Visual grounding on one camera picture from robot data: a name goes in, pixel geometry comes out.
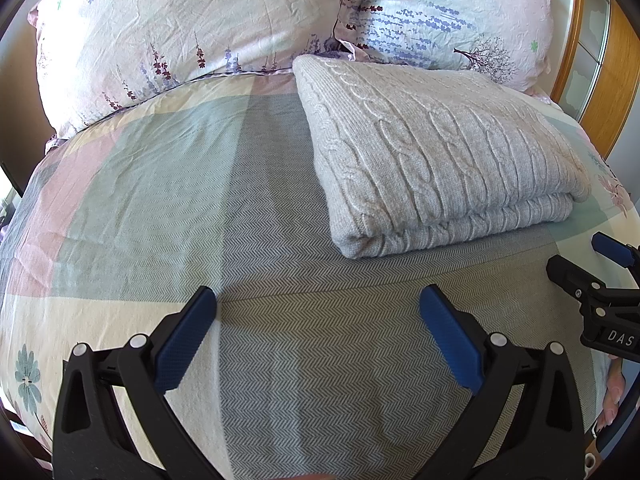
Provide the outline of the person's right hand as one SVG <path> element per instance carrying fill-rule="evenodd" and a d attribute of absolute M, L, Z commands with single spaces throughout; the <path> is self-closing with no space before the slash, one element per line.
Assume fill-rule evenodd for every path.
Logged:
<path fill-rule="evenodd" d="M 616 419 L 620 408 L 620 400 L 622 400 L 626 387 L 626 379 L 622 371 L 623 360 L 612 354 L 609 354 L 608 358 L 611 363 L 608 367 L 602 411 L 597 418 L 595 432 L 600 432 L 603 428 L 612 425 L 612 422 Z"/>

